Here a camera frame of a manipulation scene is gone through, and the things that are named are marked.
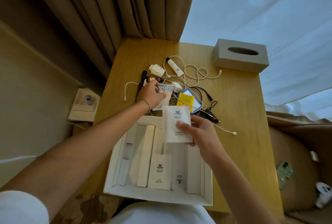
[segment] sheer white curtain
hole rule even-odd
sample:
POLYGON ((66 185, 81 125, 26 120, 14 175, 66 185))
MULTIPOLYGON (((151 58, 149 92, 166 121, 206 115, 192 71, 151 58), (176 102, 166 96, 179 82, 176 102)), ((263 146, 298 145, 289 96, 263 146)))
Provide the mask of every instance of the sheer white curtain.
POLYGON ((332 0, 193 0, 183 42, 267 46, 268 111, 332 121, 332 0))

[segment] bracelet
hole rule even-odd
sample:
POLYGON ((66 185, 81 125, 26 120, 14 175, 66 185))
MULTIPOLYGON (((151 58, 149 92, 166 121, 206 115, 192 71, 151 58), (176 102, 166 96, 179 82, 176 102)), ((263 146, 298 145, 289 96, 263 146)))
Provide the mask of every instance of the bracelet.
POLYGON ((151 108, 150 108, 150 104, 148 104, 148 102, 146 101, 146 100, 144 100, 144 99, 142 99, 142 100, 140 100, 140 101, 145 101, 145 103, 149 106, 149 110, 147 111, 147 112, 149 112, 150 110, 151 110, 151 108))

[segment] person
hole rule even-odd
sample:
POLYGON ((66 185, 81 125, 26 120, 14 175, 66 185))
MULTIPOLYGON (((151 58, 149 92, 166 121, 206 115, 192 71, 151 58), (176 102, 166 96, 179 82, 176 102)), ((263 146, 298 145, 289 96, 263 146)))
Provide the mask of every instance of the person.
MULTIPOLYGON (((45 224, 51 221, 81 183, 98 167, 131 126, 164 98, 157 81, 144 86, 135 105, 56 145, 1 188, 0 223, 45 224)), ((212 123, 192 116, 177 127, 193 137, 211 167, 238 224, 279 223, 222 147, 212 123)), ((202 206, 138 202, 110 223, 213 223, 202 206)))

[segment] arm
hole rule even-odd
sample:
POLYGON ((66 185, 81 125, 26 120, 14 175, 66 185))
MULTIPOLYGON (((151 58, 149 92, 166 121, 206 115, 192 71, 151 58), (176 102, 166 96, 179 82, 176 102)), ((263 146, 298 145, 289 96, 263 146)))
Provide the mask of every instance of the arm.
POLYGON ((157 93, 155 86, 158 86, 157 81, 148 83, 139 92, 135 105, 50 149, 0 191, 18 190, 34 195, 45 204, 52 220, 123 134, 164 98, 164 93, 157 93))
POLYGON ((177 127, 192 135, 203 160, 211 167, 227 204, 238 224, 280 224, 251 188, 249 182, 227 155, 212 123, 192 116, 192 126, 178 121, 177 127))

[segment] brown chair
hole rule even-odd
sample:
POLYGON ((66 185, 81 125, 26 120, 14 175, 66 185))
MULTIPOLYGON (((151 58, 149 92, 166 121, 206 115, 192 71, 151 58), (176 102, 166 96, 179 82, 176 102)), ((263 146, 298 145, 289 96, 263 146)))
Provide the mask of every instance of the brown chair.
POLYGON ((332 124, 299 124, 269 117, 276 167, 282 161, 294 169, 294 176, 280 191, 286 220, 282 223, 331 224, 332 202, 317 209, 316 182, 332 186, 332 124), (314 162, 315 151, 319 162, 314 162))

